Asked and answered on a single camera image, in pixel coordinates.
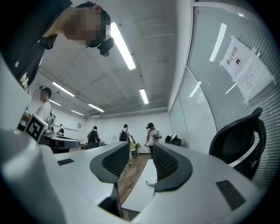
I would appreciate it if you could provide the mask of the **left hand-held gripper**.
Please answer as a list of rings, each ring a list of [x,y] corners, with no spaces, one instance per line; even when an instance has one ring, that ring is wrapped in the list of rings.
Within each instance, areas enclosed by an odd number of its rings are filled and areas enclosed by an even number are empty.
[[[39,145],[46,145],[51,148],[53,153],[66,153],[71,148],[80,146],[80,141],[57,135],[49,129],[49,125],[33,114],[28,121],[24,132],[31,136]]]

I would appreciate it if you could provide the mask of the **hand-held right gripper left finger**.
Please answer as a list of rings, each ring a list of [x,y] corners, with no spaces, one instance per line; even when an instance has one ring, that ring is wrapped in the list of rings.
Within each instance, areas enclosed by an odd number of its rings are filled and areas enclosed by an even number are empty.
[[[68,181],[64,190],[73,187],[81,198],[123,217],[117,182],[129,160],[128,143],[56,154],[55,158]]]

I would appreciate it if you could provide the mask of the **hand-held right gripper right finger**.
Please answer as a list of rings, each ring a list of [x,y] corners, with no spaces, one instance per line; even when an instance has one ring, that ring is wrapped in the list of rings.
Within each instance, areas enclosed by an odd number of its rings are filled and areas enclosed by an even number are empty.
[[[166,143],[154,145],[154,196],[135,224],[236,224],[260,192],[222,160]]]

